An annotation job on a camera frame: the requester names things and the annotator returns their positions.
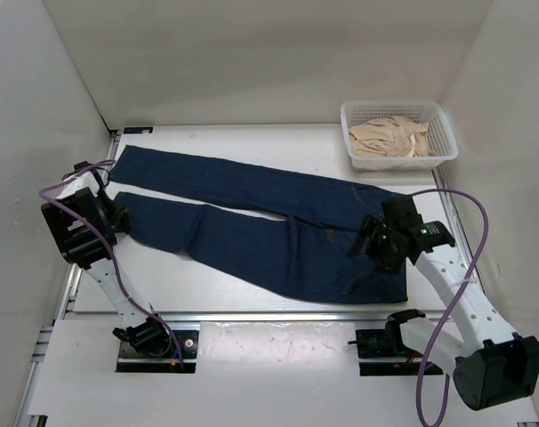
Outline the dark blue denim trousers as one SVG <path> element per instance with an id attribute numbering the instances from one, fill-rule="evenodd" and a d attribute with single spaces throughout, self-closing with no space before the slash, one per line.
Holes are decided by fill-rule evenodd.
<path id="1" fill-rule="evenodd" d="M 306 302 L 407 299 L 406 273 L 349 256 L 362 221 L 391 193 L 371 185 L 129 146 L 110 173 L 130 237 Z"/>

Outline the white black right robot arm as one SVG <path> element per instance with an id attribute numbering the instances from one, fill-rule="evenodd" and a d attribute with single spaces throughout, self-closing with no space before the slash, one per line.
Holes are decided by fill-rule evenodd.
<path id="1" fill-rule="evenodd" d="M 380 272 L 393 273 L 406 261 L 428 279 L 451 311 L 455 338 L 437 332 L 416 309 L 389 315 L 384 344 L 403 356 L 416 351 L 449 375 L 467 407 L 481 410 L 533 395 L 539 375 L 539 342 L 523 337 L 495 309 L 460 260 L 455 240 L 442 222 L 382 222 L 368 215 L 351 256 L 365 253 Z"/>

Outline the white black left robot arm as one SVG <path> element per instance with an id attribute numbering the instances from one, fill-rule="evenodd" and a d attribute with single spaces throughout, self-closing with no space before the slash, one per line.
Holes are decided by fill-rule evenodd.
<path id="1" fill-rule="evenodd" d="M 136 352 L 162 357 L 174 339 L 151 304 L 122 277 L 114 246 L 130 231 L 127 209 L 106 192 L 103 174 L 114 164 L 82 162 L 58 184 L 39 191 L 42 215 L 62 258 L 87 273 L 101 288 L 121 320 L 113 335 Z"/>

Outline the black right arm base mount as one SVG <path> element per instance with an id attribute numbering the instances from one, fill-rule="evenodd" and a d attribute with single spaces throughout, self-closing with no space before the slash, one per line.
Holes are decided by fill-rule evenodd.
<path id="1" fill-rule="evenodd" d="M 347 342 L 357 351 L 359 375 L 368 376 L 417 376 L 422 355 L 412 350 L 397 353 L 382 329 L 358 329 L 356 337 Z"/>

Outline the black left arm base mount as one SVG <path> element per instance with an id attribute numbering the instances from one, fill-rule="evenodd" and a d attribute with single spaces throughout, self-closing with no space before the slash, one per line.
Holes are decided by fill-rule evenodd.
<path id="1" fill-rule="evenodd" d="M 173 330 L 173 338 L 153 319 L 137 327 L 116 327 L 112 334 L 120 341 L 118 373 L 194 374 L 197 367 L 199 330 Z"/>

